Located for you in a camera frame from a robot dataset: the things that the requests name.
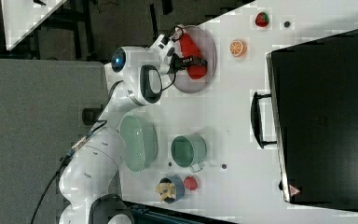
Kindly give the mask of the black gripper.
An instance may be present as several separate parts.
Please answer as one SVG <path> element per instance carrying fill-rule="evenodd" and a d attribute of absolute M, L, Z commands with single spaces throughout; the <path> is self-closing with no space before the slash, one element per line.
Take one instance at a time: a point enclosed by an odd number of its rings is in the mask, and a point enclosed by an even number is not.
<path fill-rule="evenodd" d="M 194 66 L 208 66 L 208 62 L 197 56 L 189 56 L 189 57 L 179 57 L 176 53 L 172 56 L 173 59 L 173 71 L 178 72 L 179 70 L 184 70 L 187 67 L 194 64 Z"/>

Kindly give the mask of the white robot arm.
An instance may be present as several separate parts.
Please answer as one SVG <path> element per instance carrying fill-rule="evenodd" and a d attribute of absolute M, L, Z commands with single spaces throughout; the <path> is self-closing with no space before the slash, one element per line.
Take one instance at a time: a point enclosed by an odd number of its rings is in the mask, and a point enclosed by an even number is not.
<path fill-rule="evenodd" d="M 109 185 L 129 148 L 118 132 L 126 113 L 152 105 L 164 92 L 161 77 L 172 81 L 188 67 L 215 67 L 214 45 L 196 42 L 189 35 L 176 39 L 160 35 L 149 47 L 121 47 L 111 60 L 122 79 L 110 90 L 99 126 L 72 146 L 61 164 L 59 189 L 69 205 L 58 224 L 133 224 L 121 198 L 108 192 Z"/>

